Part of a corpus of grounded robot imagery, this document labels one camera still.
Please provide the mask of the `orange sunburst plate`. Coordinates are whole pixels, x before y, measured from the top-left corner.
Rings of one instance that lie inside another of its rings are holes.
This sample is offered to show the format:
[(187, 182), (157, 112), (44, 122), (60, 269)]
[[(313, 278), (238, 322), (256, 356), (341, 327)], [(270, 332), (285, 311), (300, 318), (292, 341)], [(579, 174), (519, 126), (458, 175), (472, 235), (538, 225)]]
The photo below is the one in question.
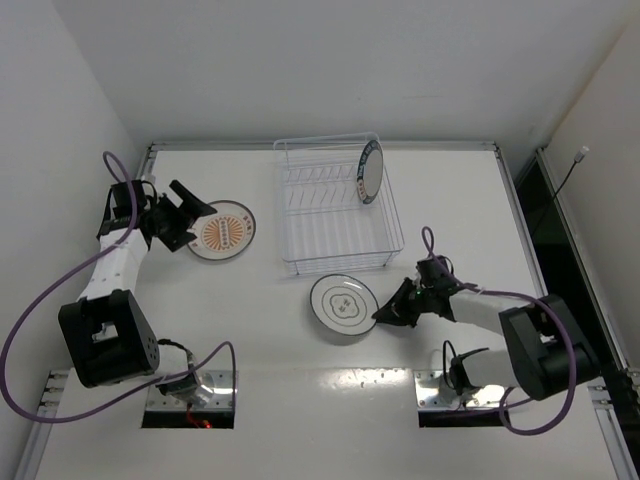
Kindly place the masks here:
[(230, 260), (240, 255), (253, 241), (256, 220), (244, 204), (233, 200), (209, 203), (215, 213), (200, 217), (191, 232), (196, 238), (188, 249), (197, 257), (213, 262)]

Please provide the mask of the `white plate flower outline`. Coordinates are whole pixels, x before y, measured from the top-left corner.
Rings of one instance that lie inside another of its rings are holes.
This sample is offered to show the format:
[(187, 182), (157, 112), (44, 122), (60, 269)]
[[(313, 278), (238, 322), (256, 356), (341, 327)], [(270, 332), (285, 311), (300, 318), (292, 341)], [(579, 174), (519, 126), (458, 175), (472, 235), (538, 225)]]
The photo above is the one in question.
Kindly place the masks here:
[(329, 274), (316, 280), (309, 304), (315, 319), (340, 338), (360, 339), (376, 326), (373, 314), (379, 302), (365, 283), (351, 275)]

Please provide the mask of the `dark green rimmed plate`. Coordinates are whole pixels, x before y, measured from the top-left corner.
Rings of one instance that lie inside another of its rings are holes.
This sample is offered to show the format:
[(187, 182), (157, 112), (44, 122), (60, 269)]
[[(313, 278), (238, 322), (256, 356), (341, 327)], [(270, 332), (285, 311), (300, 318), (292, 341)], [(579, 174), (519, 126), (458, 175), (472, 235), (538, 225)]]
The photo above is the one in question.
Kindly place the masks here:
[(363, 204), (371, 204), (375, 200), (383, 173), (383, 149), (377, 140), (371, 140), (360, 155), (356, 174), (357, 193)]

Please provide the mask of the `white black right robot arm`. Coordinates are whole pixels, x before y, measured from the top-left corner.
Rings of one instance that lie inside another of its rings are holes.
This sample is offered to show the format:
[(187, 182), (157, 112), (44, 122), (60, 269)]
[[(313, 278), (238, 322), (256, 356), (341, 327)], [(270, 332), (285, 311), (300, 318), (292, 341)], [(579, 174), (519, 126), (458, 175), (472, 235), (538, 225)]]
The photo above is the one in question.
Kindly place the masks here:
[(504, 339), (505, 345), (497, 350), (481, 347), (455, 353), (445, 373), (449, 389), (463, 395), (495, 384), (519, 388), (541, 401), (568, 389), (571, 367), (576, 368), (576, 384), (601, 374), (593, 347), (561, 297), (489, 295), (475, 285), (462, 287), (444, 268), (453, 268), (446, 256), (419, 261), (416, 277), (405, 278), (372, 318), (414, 328), (421, 315), (435, 314)]

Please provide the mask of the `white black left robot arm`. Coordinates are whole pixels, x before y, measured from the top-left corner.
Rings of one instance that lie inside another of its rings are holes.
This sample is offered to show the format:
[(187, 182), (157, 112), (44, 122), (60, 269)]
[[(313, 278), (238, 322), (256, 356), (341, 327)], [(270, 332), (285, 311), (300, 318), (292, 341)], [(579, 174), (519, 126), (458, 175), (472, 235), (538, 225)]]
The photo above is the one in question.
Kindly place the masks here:
[(134, 180), (110, 187), (97, 234), (101, 256), (79, 298), (60, 308), (58, 321), (83, 386), (158, 374), (161, 393), (185, 395), (198, 386), (195, 356), (175, 341), (156, 337), (134, 292), (153, 240), (175, 252), (195, 239), (196, 221), (216, 210), (177, 180), (170, 188), (179, 205), (166, 195), (145, 193), (147, 184)]

